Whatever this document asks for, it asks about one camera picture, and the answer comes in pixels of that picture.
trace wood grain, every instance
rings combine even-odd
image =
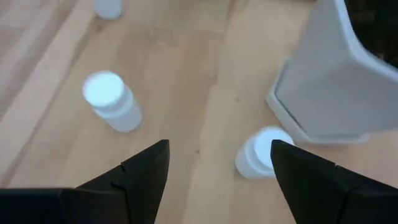
[[[96,17],[90,0],[0,6],[1,186],[76,187],[169,139],[157,223],[294,223],[277,182],[242,178],[234,157],[259,128],[279,125],[264,97],[313,1],[131,0],[115,21]],[[132,88],[139,129],[117,133],[83,100],[98,70]],[[397,136],[301,146],[398,187]]]

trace white cap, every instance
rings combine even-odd
[[[94,0],[94,10],[103,19],[118,18],[122,8],[122,0]]]
[[[86,79],[83,96],[94,109],[104,113],[112,112],[124,104],[126,86],[117,74],[100,71]]]
[[[275,177],[271,146],[276,139],[294,145],[293,139],[284,130],[268,126],[249,139],[239,151],[235,158],[238,171],[248,179]]]
[[[294,145],[292,137],[276,126],[268,126],[256,135],[253,142],[255,158],[258,159],[261,166],[272,171],[274,170],[271,161],[271,146],[273,140],[282,140]]]

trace white bottle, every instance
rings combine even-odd
[[[103,19],[117,19],[122,8],[122,0],[94,0],[94,10]]]
[[[282,129],[269,126],[246,141],[235,158],[235,166],[248,179],[275,177],[271,161],[271,144],[278,139],[294,145],[292,138]]]
[[[113,72],[90,75],[83,85],[83,96],[95,113],[117,131],[126,133],[141,123],[141,109],[132,91]]]

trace wooden plank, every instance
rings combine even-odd
[[[68,75],[93,13],[73,11],[0,121],[0,182],[7,181],[24,145]]]
[[[0,118],[4,116],[69,15],[70,10],[65,5],[71,4],[70,2],[45,4],[29,27],[24,30],[15,28],[22,34],[16,37],[17,41],[0,61]]]
[[[41,0],[14,0],[7,11],[0,17],[0,25],[23,28],[46,6]]]
[[[0,63],[8,55],[21,33],[21,29],[0,25]]]
[[[230,0],[134,0],[124,2],[125,20],[173,30],[222,34]]]

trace wooden surface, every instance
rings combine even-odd
[[[279,124],[264,97],[313,1],[128,0],[116,21],[90,2],[0,1],[1,187],[76,187],[169,139],[157,223],[294,223],[277,182],[243,179],[234,157]],[[132,88],[138,130],[113,131],[84,102],[83,81],[104,69]],[[302,147],[398,187],[397,136]]]

